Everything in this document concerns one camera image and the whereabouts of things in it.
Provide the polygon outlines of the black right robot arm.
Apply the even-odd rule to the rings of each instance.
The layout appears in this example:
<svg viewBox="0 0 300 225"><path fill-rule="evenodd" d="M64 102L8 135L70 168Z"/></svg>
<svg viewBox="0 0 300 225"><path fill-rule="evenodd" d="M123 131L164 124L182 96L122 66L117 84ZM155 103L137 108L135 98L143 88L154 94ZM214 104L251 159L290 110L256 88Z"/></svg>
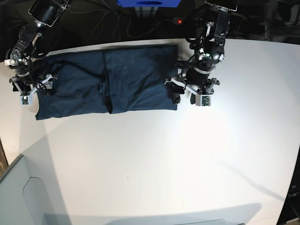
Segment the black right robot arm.
<svg viewBox="0 0 300 225"><path fill-rule="evenodd" d="M32 92L47 90L41 80L33 78L30 72L36 41L43 36L42 29L52 27L70 4L70 0L36 0L29 8L28 13L33 21L23 26L17 43L4 60L5 65L15 73L9 80L13 91L20 92L23 98Z"/></svg>

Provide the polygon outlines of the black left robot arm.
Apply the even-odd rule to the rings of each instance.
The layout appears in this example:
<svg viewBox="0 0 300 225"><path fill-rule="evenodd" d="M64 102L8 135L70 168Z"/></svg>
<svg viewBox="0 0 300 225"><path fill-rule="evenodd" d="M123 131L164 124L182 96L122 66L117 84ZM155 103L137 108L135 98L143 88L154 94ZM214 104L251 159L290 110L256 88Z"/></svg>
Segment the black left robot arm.
<svg viewBox="0 0 300 225"><path fill-rule="evenodd" d="M224 47L230 28L230 16L231 12L237 10L238 2L206 0L204 3L186 18L189 21L199 11L203 11L198 21L202 29L200 35L195 39L186 39L194 53L188 60L176 61L175 65L180 72L165 82L172 90L174 105L180 103L180 97L185 91L189 91L191 104L210 106L213 88L220 84L218 79L209 76L216 65L225 58Z"/></svg>

